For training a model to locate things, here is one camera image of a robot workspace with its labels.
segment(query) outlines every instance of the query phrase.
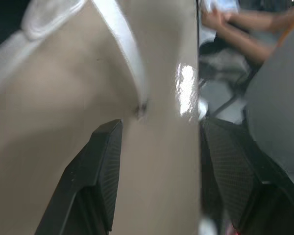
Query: white object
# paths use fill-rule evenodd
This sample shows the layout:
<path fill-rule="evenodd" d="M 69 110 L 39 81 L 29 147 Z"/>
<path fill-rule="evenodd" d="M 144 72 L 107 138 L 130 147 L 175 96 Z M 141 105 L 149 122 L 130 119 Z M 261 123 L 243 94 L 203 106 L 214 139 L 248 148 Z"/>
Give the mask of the white object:
<path fill-rule="evenodd" d="M 24 14 L 22 29 L 32 40 L 46 37 L 78 12 L 86 0 L 32 0 Z"/>
<path fill-rule="evenodd" d="M 136 87 L 138 107 L 142 109 L 147 103 L 149 88 L 143 60 L 130 26 L 115 0 L 92 0 L 92 2 L 106 22 L 126 60 Z"/>

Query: gray fabric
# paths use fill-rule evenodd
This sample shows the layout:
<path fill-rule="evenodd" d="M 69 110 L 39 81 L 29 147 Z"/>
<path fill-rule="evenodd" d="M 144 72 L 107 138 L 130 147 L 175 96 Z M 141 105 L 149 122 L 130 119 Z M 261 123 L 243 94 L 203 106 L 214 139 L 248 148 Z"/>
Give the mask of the gray fabric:
<path fill-rule="evenodd" d="M 253 78 L 246 98 L 254 140 L 294 174 L 294 31 Z"/>

